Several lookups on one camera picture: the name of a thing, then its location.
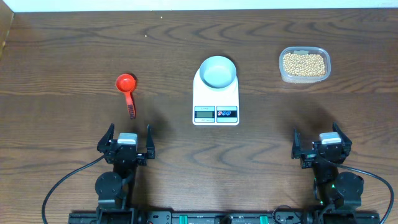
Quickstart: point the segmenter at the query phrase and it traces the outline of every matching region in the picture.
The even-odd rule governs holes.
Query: container of beans
[[[319,47],[288,47],[279,56],[279,70],[285,82],[320,82],[330,75],[330,56]]]

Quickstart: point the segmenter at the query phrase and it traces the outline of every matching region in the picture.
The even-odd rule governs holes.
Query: light blue bowl
[[[212,56],[200,65],[200,78],[210,88],[225,88],[236,78],[234,63],[222,56]]]

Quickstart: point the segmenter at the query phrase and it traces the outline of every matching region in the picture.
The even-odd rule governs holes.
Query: cardboard edge
[[[0,0],[0,59],[2,51],[6,46],[6,39],[10,32],[13,18],[14,12],[3,0]]]

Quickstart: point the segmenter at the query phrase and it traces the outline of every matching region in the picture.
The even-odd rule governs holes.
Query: plastic container
[[[287,53],[291,54],[318,54],[323,58],[325,63],[325,75],[320,77],[302,77],[296,75],[290,75],[285,71],[284,68],[284,55]],[[331,72],[330,56],[326,50],[319,47],[288,47],[280,53],[279,56],[279,70],[282,75],[282,79],[288,83],[315,83],[327,79]]]

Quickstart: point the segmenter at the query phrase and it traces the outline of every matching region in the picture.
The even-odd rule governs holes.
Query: white wall
[[[398,7],[398,0],[4,0],[14,12]]]

